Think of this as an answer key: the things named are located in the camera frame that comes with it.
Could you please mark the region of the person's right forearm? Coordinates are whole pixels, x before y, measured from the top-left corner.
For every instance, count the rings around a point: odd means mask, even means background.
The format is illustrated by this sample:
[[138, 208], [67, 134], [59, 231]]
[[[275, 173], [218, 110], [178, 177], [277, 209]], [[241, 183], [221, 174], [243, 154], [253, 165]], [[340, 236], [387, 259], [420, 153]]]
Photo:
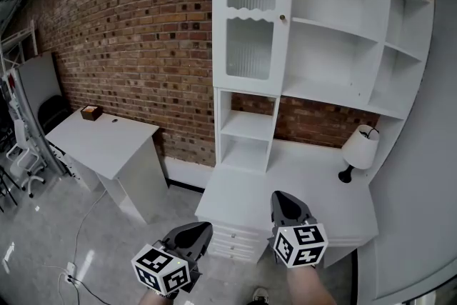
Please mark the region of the person's right forearm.
[[288, 269], [287, 282], [292, 305], [336, 305], [312, 266]]

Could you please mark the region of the white drawer pedestal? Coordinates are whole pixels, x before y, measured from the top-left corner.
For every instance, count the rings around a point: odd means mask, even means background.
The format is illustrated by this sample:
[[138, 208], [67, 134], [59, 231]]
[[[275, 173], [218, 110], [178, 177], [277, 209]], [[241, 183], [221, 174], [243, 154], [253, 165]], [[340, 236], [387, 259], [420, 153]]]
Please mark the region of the white drawer pedestal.
[[50, 143], [50, 149], [53, 151], [54, 156], [66, 167], [67, 171], [78, 183], [82, 184], [90, 191], [96, 189], [100, 181], [93, 170], [84, 166], [52, 143]]

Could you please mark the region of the grey partition panel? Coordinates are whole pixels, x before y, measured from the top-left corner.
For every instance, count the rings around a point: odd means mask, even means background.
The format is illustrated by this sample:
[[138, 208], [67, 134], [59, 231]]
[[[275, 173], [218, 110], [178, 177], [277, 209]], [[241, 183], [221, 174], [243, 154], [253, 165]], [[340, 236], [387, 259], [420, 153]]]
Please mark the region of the grey partition panel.
[[19, 111], [31, 138], [48, 167], [59, 176], [64, 175], [66, 171], [50, 149], [38, 120], [39, 107], [52, 96], [62, 96], [53, 56], [46, 52], [29, 59], [16, 67], [12, 71], [12, 76]]

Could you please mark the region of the white metal rack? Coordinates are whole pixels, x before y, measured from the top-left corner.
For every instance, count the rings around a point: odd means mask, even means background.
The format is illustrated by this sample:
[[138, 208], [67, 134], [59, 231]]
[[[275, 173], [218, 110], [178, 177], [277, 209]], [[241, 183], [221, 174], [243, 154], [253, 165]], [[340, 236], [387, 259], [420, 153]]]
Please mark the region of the white metal rack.
[[0, 68], [8, 70], [39, 54], [36, 27], [31, 20], [28, 27], [6, 37], [0, 37]]

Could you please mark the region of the white baseboard panel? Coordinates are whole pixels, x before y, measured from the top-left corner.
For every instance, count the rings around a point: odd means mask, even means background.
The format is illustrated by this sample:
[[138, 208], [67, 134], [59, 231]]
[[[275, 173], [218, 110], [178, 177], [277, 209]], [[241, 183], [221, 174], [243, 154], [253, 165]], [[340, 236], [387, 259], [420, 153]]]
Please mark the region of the white baseboard panel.
[[164, 157], [162, 168], [167, 184], [204, 193], [214, 168], [203, 164]]

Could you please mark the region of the white glass cabinet door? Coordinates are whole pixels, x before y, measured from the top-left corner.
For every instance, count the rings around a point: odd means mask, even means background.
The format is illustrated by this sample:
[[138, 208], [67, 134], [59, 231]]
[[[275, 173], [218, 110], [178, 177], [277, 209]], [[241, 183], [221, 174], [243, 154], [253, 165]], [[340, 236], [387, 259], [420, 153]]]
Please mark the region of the white glass cabinet door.
[[[212, 0], [213, 85], [278, 96], [292, 0]], [[286, 20], [280, 20], [284, 14]]]

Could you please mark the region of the small plain white table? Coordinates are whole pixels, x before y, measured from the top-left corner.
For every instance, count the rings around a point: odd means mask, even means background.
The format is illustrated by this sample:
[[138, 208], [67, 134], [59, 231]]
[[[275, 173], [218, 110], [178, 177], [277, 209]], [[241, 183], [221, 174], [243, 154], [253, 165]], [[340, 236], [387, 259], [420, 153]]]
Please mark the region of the small plain white table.
[[150, 224], [163, 209], [168, 189], [153, 141], [158, 129], [106, 113], [88, 121], [75, 111], [46, 139], [93, 170], [125, 214]]

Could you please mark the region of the white shade table lamp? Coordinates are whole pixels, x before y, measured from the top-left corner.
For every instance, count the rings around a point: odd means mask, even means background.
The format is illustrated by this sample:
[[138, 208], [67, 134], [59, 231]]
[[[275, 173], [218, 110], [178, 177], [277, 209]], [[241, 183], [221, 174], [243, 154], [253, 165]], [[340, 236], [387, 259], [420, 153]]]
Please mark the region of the white shade table lamp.
[[351, 182], [353, 169], [367, 170], [373, 164], [379, 143], [379, 130], [368, 125], [359, 125], [341, 148], [348, 167], [338, 173], [343, 183]]

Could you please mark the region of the brown box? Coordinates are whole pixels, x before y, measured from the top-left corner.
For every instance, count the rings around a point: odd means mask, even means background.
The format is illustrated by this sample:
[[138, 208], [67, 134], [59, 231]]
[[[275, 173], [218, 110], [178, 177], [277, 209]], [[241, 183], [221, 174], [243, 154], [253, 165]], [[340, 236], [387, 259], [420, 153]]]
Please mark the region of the brown box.
[[103, 114], [100, 106], [87, 105], [81, 110], [81, 116], [84, 120], [96, 121]]

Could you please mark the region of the white shelf desk unit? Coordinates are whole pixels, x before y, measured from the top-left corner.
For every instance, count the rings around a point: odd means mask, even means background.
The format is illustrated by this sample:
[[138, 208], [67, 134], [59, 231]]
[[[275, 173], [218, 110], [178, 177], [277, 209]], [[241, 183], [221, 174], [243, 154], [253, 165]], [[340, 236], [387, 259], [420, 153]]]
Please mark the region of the white shelf desk unit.
[[[372, 179], [410, 114], [426, 66], [434, 0], [292, 0], [282, 96], [344, 106], [378, 115]], [[234, 91], [214, 86], [216, 164], [229, 149], [244, 150], [267, 170], [276, 115], [234, 111]]]

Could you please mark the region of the white desk with drawers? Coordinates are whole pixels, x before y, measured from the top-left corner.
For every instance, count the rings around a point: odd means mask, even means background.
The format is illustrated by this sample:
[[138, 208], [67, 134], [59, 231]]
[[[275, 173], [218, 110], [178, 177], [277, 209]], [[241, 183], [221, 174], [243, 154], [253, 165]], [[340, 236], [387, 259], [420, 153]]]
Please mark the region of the white desk with drawers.
[[[229, 164], [214, 168], [196, 210], [201, 221], [255, 231], [259, 237], [255, 251], [236, 250], [214, 243], [210, 247], [252, 256], [255, 263], [210, 255], [221, 263], [220, 271], [233, 275], [243, 285], [284, 284], [285, 267], [277, 265], [268, 238], [272, 235], [271, 195], [284, 191], [300, 199], [323, 224], [328, 239], [378, 235], [378, 223], [365, 174], [355, 173], [351, 183], [338, 179], [346, 168], [341, 152], [323, 146], [274, 141], [266, 173], [256, 172], [257, 160], [244, 150], [229, 149], [229, 161], [245, 165], [237, 169]], [[357, 249], [327, 248], [321, 265], [329, 267]]]

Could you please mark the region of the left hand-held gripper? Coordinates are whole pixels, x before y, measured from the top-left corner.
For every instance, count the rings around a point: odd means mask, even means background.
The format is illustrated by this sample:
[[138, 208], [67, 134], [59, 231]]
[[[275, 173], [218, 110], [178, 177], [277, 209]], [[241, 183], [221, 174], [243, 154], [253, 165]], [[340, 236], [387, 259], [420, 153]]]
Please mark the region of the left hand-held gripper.
[[190, 292], [201, 277], [194, 260], [206, 253], [213, 232], [210, 222], [198, 221], [172, 229], [164, 245], [146, 244], [131, 260], [137, 280], [163, 296]]

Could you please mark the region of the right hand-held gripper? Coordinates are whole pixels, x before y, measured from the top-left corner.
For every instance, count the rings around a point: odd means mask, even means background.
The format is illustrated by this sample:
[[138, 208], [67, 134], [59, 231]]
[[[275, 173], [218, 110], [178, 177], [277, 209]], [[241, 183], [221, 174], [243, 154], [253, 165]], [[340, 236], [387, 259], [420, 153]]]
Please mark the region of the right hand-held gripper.
[[328, 237], [309, 207], [284, 191], [271, 195], [272, 237], [268, 245], [277, 263], [288, 269], [315, 266], [328, 247]]

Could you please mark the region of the white office chair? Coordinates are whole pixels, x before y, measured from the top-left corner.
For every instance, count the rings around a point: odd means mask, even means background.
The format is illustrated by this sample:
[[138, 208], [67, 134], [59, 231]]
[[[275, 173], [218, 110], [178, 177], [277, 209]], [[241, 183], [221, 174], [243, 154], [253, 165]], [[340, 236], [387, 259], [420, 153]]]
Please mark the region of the white office chair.
[[23, 178], [21, 182], [21, 189], [27, 191], [29, 197], [34, 197], [31, 191], [33, 181], [39, 181], [42, 184], [46, 180], [36, 174], [40, 171], [43, 172], [47, 167], [46, 162], [38, 154], [34, 147], [33, 141], [26, 137], [25, 123], [21, 119], [14, 120], [14, 133], [16, 143], [6, 153], [7, 159], [11, 162], [9, 171], [16, 178]]

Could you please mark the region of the black folding chair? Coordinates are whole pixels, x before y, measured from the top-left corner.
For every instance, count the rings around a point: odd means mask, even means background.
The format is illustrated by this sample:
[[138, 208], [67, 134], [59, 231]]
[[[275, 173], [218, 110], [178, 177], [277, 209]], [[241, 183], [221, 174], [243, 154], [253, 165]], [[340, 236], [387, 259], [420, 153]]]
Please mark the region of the black folding chair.
[[38, 120], [44, 135], [51, 132], [71, 114], [71, 107], [63, 96], [55, 95], [47, 99], [38, 111]]

